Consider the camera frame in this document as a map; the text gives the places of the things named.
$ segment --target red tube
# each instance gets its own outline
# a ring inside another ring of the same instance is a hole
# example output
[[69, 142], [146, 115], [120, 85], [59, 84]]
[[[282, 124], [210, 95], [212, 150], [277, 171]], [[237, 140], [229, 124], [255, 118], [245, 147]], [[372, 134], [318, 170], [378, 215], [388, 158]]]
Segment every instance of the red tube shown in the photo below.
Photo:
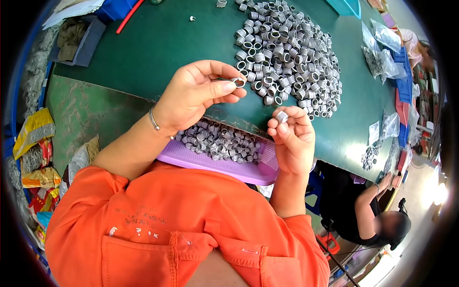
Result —
[[116, 34], [121, 33], [121, 30], [124, 28], [126, 23], [129, 21], [131, 16], [134, 14], [134, 12], [137, 10], [137, 8], [143, 3], [145, 0], [139, 0], [134, 7], [132, 7], [132, 10], [127, 14], [127, 16], [124, 18], [124, 20], [121, 22], [121, 25], [119, 25], [118, 30], [116, 30]]

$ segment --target purple perforated tray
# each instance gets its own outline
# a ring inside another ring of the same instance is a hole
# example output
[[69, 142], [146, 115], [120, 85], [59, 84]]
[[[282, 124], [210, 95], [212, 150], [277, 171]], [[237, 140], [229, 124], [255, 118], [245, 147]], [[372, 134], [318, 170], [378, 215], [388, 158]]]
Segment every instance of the purple perforated tray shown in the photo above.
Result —
[[207, 154], [197, 154], [187, 149], [182, 142], [170, 141], [157, 159], [165, 163], [188, 169], [206, 169], [233, 176], [243, 182], [259, 186], [268, 186], [276, 180], [279, 166], [272, 141], [257, 138], [260, 142], [260, 164], [233, 161], [213, 161]]

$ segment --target green workbench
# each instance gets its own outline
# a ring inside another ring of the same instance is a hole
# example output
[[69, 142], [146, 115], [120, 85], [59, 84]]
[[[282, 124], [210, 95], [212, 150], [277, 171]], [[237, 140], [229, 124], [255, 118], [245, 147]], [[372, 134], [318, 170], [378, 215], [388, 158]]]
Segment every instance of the green workbench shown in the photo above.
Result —
[[[236, 63], [239, 47], [234, 45], [234, 33], [248, 19], [248, 12], [238, 11], [232, 1], [224, 9], [216, 8], [215, 3], [164, 0], [153, 5], [145, 1], [121, 34], [115, 34], [121, 21], [108, 24], [88, 68], [57, 64], [54, 74], [157, 101], [174, 72], [185, 64], [202, 59]], [[361, 156], [368, 144], [369, 126], [382, 119], [384, 109], [389, 114], [395, 111], [395, 95], [379, 77], [373, 79], [365, 63], [361, 21], [340, 17], [324, 0], [288, 3], [332, 34], [332, 49], [342, 69], [342, 104], [331, 118], [313, 121], [315, 157], [375, 181], [384, 167], [390, 141], [383, 145], [371, 171], [362, 169]], [[361, 7], [368, 27], [370, 18], [382, 22], [366, 1], [361, 1]], [[190, 22], [190, 16], [196, 21]], [[213, 105], [205, 116], [267, 137], [266, 123], [276, 107], [264, 106], [250, 85], [245, 89], [247, 96], [237, 104]], [[284, 105], [296, 105], [296, 99], [290, 96]]]

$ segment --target pink shirt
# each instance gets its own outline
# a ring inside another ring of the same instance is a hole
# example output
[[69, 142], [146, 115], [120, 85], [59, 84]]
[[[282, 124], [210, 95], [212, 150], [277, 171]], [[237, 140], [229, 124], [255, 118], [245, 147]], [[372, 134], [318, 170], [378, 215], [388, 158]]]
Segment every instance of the pink shirt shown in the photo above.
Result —
[[416, 45], [418, 44], [418, 36], [408, 29], [399, 29], [399, 31], [400, 34], [402, 34], [403, 42], [405, 42], [408, 58], [412, 60], [413, 66], [416, 66], [422, 60], [422, 55], [414, 51], [416, 49]]

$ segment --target woman in pink shirt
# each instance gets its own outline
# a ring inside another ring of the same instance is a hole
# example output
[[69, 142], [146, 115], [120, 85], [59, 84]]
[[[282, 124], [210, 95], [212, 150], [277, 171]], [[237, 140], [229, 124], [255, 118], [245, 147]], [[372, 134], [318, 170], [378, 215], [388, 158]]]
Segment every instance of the woman in pink shirt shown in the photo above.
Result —
[[395, 31], [402, 39], [402, 46], [405, 46], [408, 53], [411, 70], [420, 62], [422, 68], [427, 72], [435, 70], [433, 51], [429, 45], [418, 40], [418, 36], [408, 29], [398, 29]]

